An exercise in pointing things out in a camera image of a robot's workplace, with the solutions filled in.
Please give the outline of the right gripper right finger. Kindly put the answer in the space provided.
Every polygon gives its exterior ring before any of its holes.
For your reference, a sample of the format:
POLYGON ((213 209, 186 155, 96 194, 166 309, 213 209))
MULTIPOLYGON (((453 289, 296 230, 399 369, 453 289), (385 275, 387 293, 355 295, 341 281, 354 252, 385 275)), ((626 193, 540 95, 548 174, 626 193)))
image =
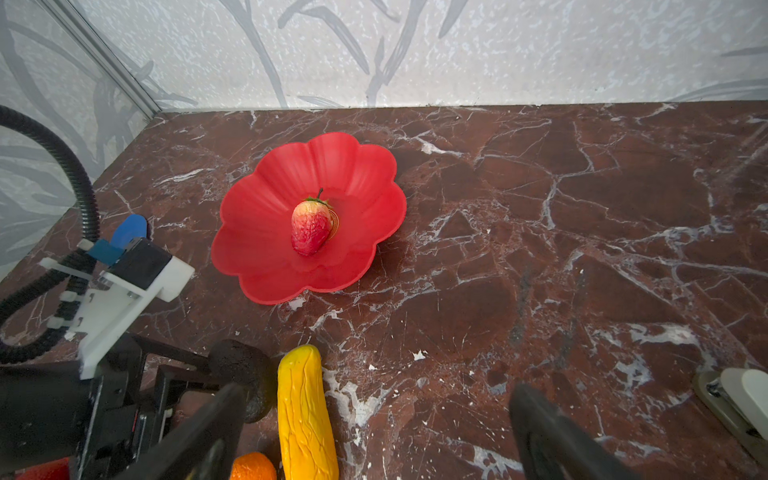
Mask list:
POLYGON ((509 416, 528 479, 637 479, 539 390, 519 383, 509 416))

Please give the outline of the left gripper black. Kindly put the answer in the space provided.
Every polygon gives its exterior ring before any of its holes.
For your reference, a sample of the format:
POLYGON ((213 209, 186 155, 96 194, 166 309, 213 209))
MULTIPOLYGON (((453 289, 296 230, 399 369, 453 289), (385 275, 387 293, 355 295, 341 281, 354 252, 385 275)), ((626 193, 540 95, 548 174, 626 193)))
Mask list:
POLYGON ((1 369, 1 472, 67 459, 74 479, 108 479, 159 443, 171 396, 210 390, 208 359, 139 334, 124 335, 90 379, 77 361, 1 369), (147 358, 156 368, 145 389, 147 358))

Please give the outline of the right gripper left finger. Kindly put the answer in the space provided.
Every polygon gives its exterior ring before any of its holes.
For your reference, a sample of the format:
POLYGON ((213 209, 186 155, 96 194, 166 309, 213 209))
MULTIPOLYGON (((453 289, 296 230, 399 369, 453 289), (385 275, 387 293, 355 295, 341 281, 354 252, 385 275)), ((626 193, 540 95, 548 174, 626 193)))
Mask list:
POLYGON ((230 383, 119 479, 228 479, 244 424, 246 394, 230 383))

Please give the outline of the small fake orange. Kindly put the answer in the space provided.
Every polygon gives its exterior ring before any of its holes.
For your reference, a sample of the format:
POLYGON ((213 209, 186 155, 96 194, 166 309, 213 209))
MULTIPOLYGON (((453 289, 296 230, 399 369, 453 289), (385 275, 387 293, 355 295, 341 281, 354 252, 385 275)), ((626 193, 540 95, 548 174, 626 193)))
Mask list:
POLYGON ((273 463, 260 452, 238 457, 232 466, 230 480, 276 480, 273 463))

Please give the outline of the dark fake avocado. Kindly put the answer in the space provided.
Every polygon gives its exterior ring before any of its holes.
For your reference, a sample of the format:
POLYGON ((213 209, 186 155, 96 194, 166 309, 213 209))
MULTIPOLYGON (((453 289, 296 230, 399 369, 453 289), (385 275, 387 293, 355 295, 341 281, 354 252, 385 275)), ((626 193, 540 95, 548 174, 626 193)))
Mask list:
POLYGON ((215 377, 244 389, 245 423, 261 420, 275 407, 277 367, 260 349, 237 340, 222 340, 211 348, 208 361, 215 377))

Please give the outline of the yellow orange fake squash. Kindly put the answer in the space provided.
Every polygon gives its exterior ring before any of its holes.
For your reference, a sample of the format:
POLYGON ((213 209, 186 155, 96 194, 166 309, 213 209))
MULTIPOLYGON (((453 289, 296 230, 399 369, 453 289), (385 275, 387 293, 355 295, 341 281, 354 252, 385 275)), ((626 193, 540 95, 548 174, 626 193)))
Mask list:
POLYGON ((287 353, 277 372, 281 458, 287 479, 337 479, 338 457, 326 404, 322 358, 313 345, 287 353))

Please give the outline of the fake strawberry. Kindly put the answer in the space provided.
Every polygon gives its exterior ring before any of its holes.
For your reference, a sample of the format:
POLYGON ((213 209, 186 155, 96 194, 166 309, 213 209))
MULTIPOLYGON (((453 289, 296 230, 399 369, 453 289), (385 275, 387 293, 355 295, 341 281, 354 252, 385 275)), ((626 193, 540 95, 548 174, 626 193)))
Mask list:
POLYGON ((321 198, 324 189, 300 202, 291 215, 291 244, 300 255, 310 256, 339 229, 340 219, 327 200, 321 198))

